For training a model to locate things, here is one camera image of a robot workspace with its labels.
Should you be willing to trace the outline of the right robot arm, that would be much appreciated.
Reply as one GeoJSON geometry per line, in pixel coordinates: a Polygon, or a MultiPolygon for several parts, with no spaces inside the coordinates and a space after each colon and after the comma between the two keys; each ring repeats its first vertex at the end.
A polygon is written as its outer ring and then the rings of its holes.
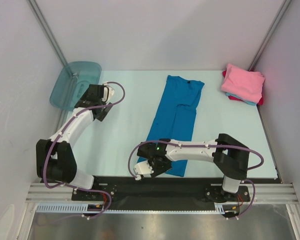
{"type": "Polygon", "coordinates": [[[221,196],[232,201],[239,194],[240,182],[247,177],[249,155],[249,148],[225,133],[202,142],[161,138],[138,147],[137,156],[145,160],[134,166],[134,178],[137,181],[145,175],[155,178],[183,160],[212,163],[223,173],[221,196]]]}

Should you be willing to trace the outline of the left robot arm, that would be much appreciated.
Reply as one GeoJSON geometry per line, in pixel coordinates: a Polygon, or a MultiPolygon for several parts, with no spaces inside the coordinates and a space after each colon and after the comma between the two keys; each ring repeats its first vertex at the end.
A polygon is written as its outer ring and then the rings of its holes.
{"type": "Polygon", "coordinates": [[[82,188],[90,200],[100,196],[101,188],[94,184],[95,178],[78,169],[72,147],[94,120],[103,121],[112,108],[110,99],[114,93],[108,84],[90,84],[74,105],[68,122],[49,139],[36,143],[39,178],[82,188]]]}

